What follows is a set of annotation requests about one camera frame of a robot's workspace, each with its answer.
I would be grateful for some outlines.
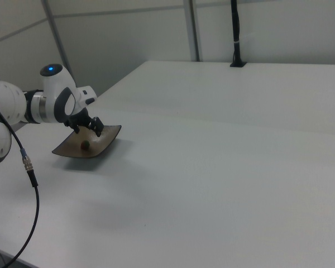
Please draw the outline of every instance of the table surface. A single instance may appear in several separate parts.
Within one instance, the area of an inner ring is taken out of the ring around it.
[[[19,135],[39,182],[38,267],[335,267],[335,66],[146,62],[89,107],[122,125],[95,159]],[[0,164],[0,250],[35,192],[18,146]]]

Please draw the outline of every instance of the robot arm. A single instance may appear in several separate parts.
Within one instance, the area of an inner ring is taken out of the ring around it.
[[[0,81],[0,112],[13,125],[28,123],[64,123],[76,133],[78,126],[93,130],[99,137],[103,123],[98,117],[90,118],[86,106],[97,99],[87,86],[77,88],[72,76],[60,64],[50,64],[40,71],[43,90],[22,92],[17,86]],[[11,134],[0,120],[0,162],[9,153]]]
[[[60,64],[50,64],[40,71],[43,90],[27,92],[25,119],[29,123],[64,123],[76,133],[78,126],[93,130],[101,135],[103,123],[98,117],[90,118],[86,106],[97,100],[90,86],[77,88],[75,82]]]

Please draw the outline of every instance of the brown tray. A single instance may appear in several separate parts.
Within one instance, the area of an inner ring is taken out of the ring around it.
[[[79,133],[72,132],[56,149],[55,155],[73,158],[93,158],[100,155],[117,137],[122,126],[104,126],[100,137],[85,127],[79,127]],[[82,141],[88,141],[90,146],[82,150]]]

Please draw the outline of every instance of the black cable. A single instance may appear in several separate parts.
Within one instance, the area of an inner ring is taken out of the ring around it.
[[[9,131],[11,132],[12,136],[15,138],[17,144],[19,145],[20,149],[23,149],[22,144],[20,142],[20,140],[18,139],[17,135],[15,134],[15,131],[12,129],[12,127],[10,126],[10,124],[6,121],[6,119],[3,117],[3,115],[0,112],[0,119],[2,120],[2,122],[4,123],[4,125],[9,129]]]
[[[22,147],[22,144],[21,144],[20,140],[18,139],[18,137],[16,136],[15,131],[12,129],[12,127],[6,121],[6,119],[3,117],[3,115],[1,114],[1,112],[0,112],[0,119],[5,124],[5,126],[9,129],[10,133],[14,136],[15,140],[17,141],[17,144],[20,147],[20,151],[21,151],[22,157],[24,158],[24,154],[25,154],[25,157],[26,157],[25,160],[27,161],[27,159],[28,159],[28,163],[26,163],[26,164],[24,163],[25,167],[26,167],[26,170],[27,170],[28,169],[27,166],[30,166],[31,162],[30,162],[30,159],[28,158],[28,156],[26,155],[25,149]],[[31,228],[31,232],[28,235],[28,238],[26,239],[25,243],[21,247],[20,251],[7,264],[5,264],[2,268],[7,268],[10,265],[12,265],[17,260],[17,258],[21,255],[21,253],[25,250],[27,244],[29,243],[29,241],[30,241],[30,239],[31,239],[31,237],[32,237],[32,235],[33,235],[33,233],[35,231],[36,224],[37,224],[37,219],[39,217],[40,196],[39,196],[39,190],[37,189],[38,184],[37,184],[37,181],[36,181],[36,177],[35,177],[35,173],[34,173],[34,170],[32,168],[32,165],[31,165],[30,170],[27,170],[27,174],[28,174],[28,176],[30,178],[32,186],[35,188],[35,193],[36,193],[36,213],[35,213],[35,219],[33,220],[33,225],[32,225],[32,228]]]
[[[23,244],[22,248],[20,249],[20,251],[15,255],[14,258],[12,258],[6,265],[4,265],[2,268],[7,268],[9,267],[10,265],[12,265],[16,259],[21,255],[21,253],[24,251],[24,249],[26,248],[27,244],[29,243],[33,233],[34,233],[34,230],[36,228],[36,224],[37,224],[37,219],[39,217],[39,210],[40,210],[40,197],[39,197],[39,190],[37,189],[37,186],[34,187],[35,188],[35,193],[36,193],[36,214],[35,214],[35,219],[33,220],[33,225],[32,225],[32,228],[31,228],[31,232],[30,234],[28,235],[28,238],[25,242],[25,244]]]

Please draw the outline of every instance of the black pole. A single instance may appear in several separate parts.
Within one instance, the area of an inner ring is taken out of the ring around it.
[[[232,10],[232,25],[233,25],[233,41],[234,41],[234,53],[231,67],[243,67],[246,62],[241,59],[240,50],[240,18],[238,16],[237,10],[237,0],[231,0],[231,10]]]

